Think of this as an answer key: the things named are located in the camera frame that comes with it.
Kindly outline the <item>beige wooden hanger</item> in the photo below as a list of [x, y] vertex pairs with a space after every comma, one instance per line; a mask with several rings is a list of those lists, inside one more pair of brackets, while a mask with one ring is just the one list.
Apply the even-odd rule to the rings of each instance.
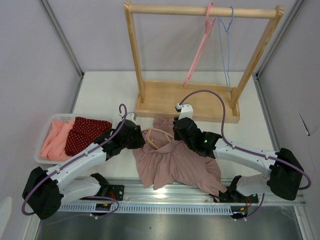
[[145, 142], [154, 150], [158, 150], [174, 140], [173, 134], [159, 128], [147, 128], [142, 133]]

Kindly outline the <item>dusty pink pleated skirt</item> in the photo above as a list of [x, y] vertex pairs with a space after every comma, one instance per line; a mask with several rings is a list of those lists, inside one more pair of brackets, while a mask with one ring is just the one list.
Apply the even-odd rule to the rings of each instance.
[[[157, 115], [151, 128], [161, 129], [174, 135], [173, 120]], [[134, 149], [133, 156], [139, 178], [145, 188], [158, 190], [178, 182], [199, 188], [205, 193], [218, 196], [227, 188], [221, 182], [221, 170], [216, 160], [202, 157], [190, 150], [183, 141], [173, 141], [160, 149], [153, 149], [145, 142]]]

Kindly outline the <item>red polka dot cloth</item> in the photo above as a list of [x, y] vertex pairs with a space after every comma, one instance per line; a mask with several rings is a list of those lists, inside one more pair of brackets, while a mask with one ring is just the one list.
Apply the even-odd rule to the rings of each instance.
[[76, 117], [69, 131], [64, 148], [67, 156], [73, 157], [85, 150], [96, 138], [112, 128], [112, 123], [106, 120]]

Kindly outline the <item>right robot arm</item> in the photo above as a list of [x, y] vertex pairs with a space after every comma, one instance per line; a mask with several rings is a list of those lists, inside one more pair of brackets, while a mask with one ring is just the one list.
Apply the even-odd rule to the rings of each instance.
[[220, 134], [201, 131], [188, 117], [175, 117], [173, 132], [175, 140], [183, 141], [201, 157], [232, 161], [259, 172], [234, 177], [227, 191], [232, 201], [239, 202], [246, 196], [264, 193], [273, 193], [288, 201], [296, 199], [304, 169], [290, 150], [281, 148], [275, 152], [239, 147]]

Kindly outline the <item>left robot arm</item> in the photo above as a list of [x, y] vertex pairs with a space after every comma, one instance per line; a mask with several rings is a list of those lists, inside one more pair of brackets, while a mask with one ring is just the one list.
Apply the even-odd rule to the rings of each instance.
[[99, 173], [77, 180], [92, 167], [103, 164], [123, 149], [139, 149], [145, 144], [142, 130], [134, 121], [124, 119], [116, 129], [99, 136], [85, 150], [53, 167], [36, 167], [30, 172], [22, 192], [21, 211], [45, 220], [63, 204], [80, 199], [117, 202], [109, 196], [110, 183]]

